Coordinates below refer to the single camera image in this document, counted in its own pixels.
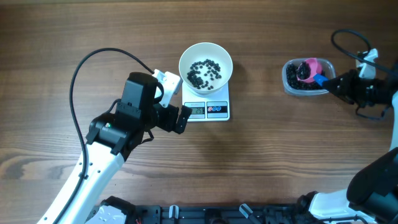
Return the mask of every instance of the digital kitchen scale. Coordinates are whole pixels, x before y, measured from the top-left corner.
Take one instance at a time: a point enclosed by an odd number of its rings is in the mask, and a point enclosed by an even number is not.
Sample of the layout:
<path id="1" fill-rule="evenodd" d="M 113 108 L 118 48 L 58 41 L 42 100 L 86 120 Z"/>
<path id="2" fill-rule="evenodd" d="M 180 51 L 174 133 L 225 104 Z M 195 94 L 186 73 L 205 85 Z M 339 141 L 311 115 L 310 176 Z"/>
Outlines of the digital kitchen scale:
<path id="1" fill-rule="evenodd" d="M 192 109 L 188 122 L 229 120 L 228 83 L 214 93 L 201 95 L 182 83 L 182 105 Z"/>

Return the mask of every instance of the wood grain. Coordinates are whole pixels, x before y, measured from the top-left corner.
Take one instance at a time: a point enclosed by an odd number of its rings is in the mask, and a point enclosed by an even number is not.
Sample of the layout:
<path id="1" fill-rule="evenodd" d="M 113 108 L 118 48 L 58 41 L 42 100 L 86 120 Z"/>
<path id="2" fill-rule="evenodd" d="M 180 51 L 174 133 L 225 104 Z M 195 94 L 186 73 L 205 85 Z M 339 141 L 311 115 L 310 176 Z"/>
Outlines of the wood grain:
<path id="1" fill-rule="evenodd" d="M 294 202 L 301 194 L 345 188 L 387 152 L 392 113 L 375 122 L 331 95 L 286 95 L 284 63 L 330 60 L 337 74 L 354 60 L 330 34 L 349 27 L 367 36 L 392 65 L 398 52 L 396 1 L 150 1 L 0 7 L 0 223 L 35 223 L 80 154 L 68 91 L 77 63 L 92 50 L 127 50 L 150 68 L 178 74 L 183 51 L 214 42 L 232 56 L 232 118 L 190 123 L 177 135 L 154 130 L 103 192 L 135 204 Z M 338 39 L 355 52 L 364 45 Z M 131 59 L 102 53 L 76 80 L 83 133 L 121 96 Z M 172 100 L 181 105 L 181 94 Z M 380 108 L 369 110 L 378 113 Z"/>

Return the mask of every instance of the container of black beans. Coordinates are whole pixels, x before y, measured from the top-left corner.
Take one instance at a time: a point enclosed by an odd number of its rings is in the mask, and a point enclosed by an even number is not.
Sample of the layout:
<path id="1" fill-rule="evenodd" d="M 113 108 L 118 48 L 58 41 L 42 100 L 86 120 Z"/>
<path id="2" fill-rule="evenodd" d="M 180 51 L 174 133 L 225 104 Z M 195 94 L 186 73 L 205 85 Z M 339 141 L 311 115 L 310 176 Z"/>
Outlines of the container of black beans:
<path id="1" fill-rule="evenodd" d="M 228 82 L 233 64 L 224 48 L 212 43 L 199 43 L 182 54 L 179 69 L 185 84 L 205 95 L 219 90 Z"/>
<path id="2" fill-rule="evenodd" d="M 307 58 L 298 58 L 289 60 L 282 68 L 282 81 L 285 92 L 294 96 L 313 96 L 328 93 L 316 82 L 305 83 L 298 80 L 297 77 L 304 80 L 308 78 L 309 67 L 305 63 Z M 322 66 L 321 75 L 331 79 L 336 77 L 334 66 L 325 59 L 317 58 Z"/>

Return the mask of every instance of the clear plastic container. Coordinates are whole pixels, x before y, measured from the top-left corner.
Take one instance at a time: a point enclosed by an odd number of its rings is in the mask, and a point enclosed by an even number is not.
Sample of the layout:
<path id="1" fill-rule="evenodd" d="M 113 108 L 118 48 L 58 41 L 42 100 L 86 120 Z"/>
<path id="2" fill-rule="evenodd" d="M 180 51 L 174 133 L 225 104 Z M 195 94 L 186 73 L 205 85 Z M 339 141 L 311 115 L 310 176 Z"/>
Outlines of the clear plastic container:
<path id="1" fill-rule="evenodd" d="M 286 64 L 284 65 L 282 69 L 282 81 L 284 83 L 285 92 L 289 95 L 294 95 L 294 96 L 315 96 L 315 95 L 328 93 L 329 92 L 328 90 L 296 90 L 287 83 L 287 76 L 286 76 L 287 66 L 292 63 L 298 67 L 306 59 L 307 58 L 292 59 L 286 62 Z M 325 76 L 327 78 L 329 79 L 336 78 L 335 68 L 328 60 L 322 58 L 317 58 L 317 60 L 321 63 L 322 69 L 325 71 Z"/>

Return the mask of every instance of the pink scoop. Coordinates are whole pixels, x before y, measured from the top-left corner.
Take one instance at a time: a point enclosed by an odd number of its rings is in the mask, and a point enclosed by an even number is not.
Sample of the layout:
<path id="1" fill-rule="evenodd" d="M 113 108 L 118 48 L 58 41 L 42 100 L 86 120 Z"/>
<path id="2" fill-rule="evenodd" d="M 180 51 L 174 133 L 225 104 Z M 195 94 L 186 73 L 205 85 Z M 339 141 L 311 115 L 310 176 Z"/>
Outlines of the pink scoop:
<path id="1" fill-rule="evenodd" d="M 321 63 L 318 62 L 318 60 L 316 58 L 308 58 L 305 60 L 305 62 L 308 64 L 308 66 L 310 67 L 310 76 L 307 79 L 301 80 L 299 77 L 297 77 L 298 81 L 303 81 L 305 83 L 312 83 L 315 80 L 313 79 L 313 77 L 316 74 L 321 74 L 322 73 L 322 65 Z"/>

